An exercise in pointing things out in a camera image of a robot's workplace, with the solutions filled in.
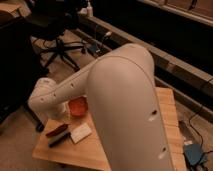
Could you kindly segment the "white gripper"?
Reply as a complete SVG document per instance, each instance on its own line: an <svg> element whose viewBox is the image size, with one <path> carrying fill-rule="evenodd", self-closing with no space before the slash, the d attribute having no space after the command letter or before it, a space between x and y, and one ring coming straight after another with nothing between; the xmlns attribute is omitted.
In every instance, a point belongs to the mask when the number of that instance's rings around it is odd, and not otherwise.
<svg viewBox="0 0 213 171"><path fill-rule="evenodd" d="M48 118L53 120L62 120L68 117L67 103L55 105L45 111Z"/></svg>

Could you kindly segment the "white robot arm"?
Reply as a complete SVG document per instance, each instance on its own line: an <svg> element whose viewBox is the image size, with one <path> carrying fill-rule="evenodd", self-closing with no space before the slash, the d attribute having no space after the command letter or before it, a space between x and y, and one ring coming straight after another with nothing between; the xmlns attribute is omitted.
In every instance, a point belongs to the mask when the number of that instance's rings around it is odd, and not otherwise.
<svg viewBox="0 0 213 171"><path fill-rule="evenodd" d="M111 171L174 171L154 81L154 60L136 43L95 59L58 85L28 100L50 110L87 97Z"/></svg>

